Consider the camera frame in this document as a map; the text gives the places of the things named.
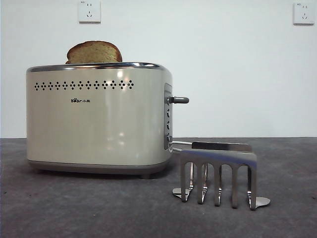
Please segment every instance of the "toaster base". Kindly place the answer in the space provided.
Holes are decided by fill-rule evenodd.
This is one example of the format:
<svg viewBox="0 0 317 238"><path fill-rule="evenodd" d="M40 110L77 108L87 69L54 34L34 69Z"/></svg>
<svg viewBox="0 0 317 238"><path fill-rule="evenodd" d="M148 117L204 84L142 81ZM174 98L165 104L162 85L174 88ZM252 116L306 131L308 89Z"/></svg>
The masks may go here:
<svg viewBox="0 0 317 238"><path fill-rule="evenodd" d="M162 171L169 160L155 165L124 166L124 165L89 165L71 164L28 160L29 164L39 170L64 171L90 174L117 174L117 175L149 175Z"/></svg>

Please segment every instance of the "toaster control panel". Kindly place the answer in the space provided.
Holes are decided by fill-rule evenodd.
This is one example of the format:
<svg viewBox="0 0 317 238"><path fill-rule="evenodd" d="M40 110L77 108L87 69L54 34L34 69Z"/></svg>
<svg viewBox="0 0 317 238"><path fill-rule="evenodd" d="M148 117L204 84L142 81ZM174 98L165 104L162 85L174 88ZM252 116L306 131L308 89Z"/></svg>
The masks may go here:
<svg viewBox="0 0 317 238"><path fill-rule="evenodd" d="M164 87L164 149L167 150L172 142L172 103L170 98L172 97L172 86L165 84Z"/></svg>

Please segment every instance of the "toaster lever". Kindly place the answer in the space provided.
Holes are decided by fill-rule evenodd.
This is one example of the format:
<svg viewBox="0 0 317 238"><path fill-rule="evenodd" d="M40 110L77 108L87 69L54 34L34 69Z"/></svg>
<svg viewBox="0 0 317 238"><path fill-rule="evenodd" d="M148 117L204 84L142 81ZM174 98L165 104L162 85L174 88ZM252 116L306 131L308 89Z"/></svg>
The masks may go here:
<svg viewBox="0 0 317 238"><path fill-rule="evenodd" d="M170 98L171 103L189 103L189 98L185 97L171 97Z"/></svg>

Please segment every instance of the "brand logo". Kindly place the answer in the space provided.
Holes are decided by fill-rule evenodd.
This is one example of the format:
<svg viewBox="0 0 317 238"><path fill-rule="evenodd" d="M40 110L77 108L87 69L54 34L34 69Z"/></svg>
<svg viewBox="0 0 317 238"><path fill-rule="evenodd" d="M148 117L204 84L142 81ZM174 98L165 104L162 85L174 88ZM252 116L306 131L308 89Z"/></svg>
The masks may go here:
<svg viewBox="0 0 317 238"><path fill-rule="evenodd" d="M70 100L71 103L89 103L90 99L77 99L77 98L72 98Z"/></svg>

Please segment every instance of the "toaster top edge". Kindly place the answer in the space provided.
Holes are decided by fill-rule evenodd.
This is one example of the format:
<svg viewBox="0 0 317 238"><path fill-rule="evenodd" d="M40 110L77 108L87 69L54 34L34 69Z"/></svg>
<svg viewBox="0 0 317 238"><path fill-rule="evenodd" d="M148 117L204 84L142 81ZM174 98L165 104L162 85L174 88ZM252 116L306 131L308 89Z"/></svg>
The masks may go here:
<svg viewBox="0 0 317 238"><path fill-rule="evenodd" d="M107 69L107 68L147 68L168 71L165 67L155 63L145 62L116 62L116 63L81 63L81 64L56 64L56 65L43 65L35 66L27 69L30 72L43 72L43 71L59 71L59 70L74 70L74 69Z"/></svg>

